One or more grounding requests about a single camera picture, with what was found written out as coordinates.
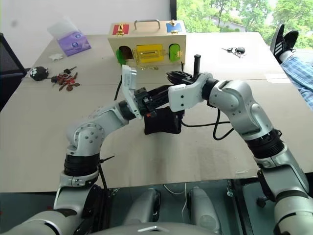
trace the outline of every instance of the jeans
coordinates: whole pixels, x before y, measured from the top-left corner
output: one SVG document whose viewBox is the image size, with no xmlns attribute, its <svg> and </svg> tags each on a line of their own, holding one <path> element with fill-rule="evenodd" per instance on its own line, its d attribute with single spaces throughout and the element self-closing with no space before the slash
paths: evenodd
<svg viewBox="0 0 313 235">
<path fill-rule="evenodd" d="M 301 61 L 295 55 L 285 60 L 281 67 L 313 110 L 313 67 Z"/>
</svg>

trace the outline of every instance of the black key fob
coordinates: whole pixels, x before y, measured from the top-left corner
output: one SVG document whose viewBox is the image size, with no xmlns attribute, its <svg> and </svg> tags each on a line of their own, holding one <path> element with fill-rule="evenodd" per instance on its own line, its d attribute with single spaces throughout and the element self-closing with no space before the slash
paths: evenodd
<svg viewBox="0 0 313 235">
<path fill-rule="evenodd" d="M 48 69 L 39 66 L 39 67 L 35 67 L 33 69 L 31 69 L 29 71 L 29 75 L 31 78 L 33 78 L 35 81 L 42 81 L 46 78 L 48 78 Z"/>
<path fill-rule="evenodd" d="M 244 54 L 245 53 L 245 48 L 244 47 L 238 47 L 237 49 L 236 49 L 236 52 L 238 52 L 239 54 Z"/>
</svg>

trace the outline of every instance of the white cable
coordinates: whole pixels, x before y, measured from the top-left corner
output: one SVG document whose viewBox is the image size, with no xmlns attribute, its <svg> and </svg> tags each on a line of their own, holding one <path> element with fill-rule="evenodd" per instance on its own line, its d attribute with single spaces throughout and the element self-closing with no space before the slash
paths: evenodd
<svg viewBox="0 0 313 235">
<path fill-rule="evenodd" d="M 175 195 L 179 195 L 179 194 L 183 194 L 185 191 L 183 191 L 183 192 L 173 192 L 173 191 L 170 191 L 168 188 L 167 188 L 167 186 L 166 185 L 163 185 L 164 187 L 165 187 L 165 189 L 167 190 L 167 191 L 169 191 L 169 193 L 171 193 L 171 194 L 175 194 Z"/>
<path fill-rule="evenodd" d="M 185 210 L 186 205 L 187 205 L 187 184 L 185 183 L 185 204 L 181 210 L 181 217 L 182 217 L 183 223 L 184 223 L 184 210 Z"/>
</svg>

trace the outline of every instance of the paw print keychain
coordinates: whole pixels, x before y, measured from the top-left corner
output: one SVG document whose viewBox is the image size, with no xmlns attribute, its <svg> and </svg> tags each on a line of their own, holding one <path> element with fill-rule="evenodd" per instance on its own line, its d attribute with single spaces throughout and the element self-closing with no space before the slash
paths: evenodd
<svg viewBox="0 0 313 235">
<path fill-rule="evenodd" d="M 39 66 L 39 67 L 34 67 L 33 69 L 31 69 L 29 71 L 29 75 L 32 79 L 34 79 L 35 81 L 42 81 L 44 79 L 48 78 L 49 72 L 48 69 Z"/>
</svg>

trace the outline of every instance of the blue square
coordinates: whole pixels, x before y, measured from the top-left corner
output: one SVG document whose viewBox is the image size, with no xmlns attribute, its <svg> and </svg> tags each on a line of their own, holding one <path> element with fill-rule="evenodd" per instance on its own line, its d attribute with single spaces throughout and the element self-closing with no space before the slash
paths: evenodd
<svg viewBox="0 0 313 235">
<path fill-rule="evenodd" d="M 181 27 L 180 27 L 180 23 L 176 23 L 175 26 L 172 26 L 170 23 L 166 24 L 166 28 L 167 28 L 167 32 L 170 33 L 173 30 L 176 30 L 178 32 L 181 32 Z"/>
</svg>

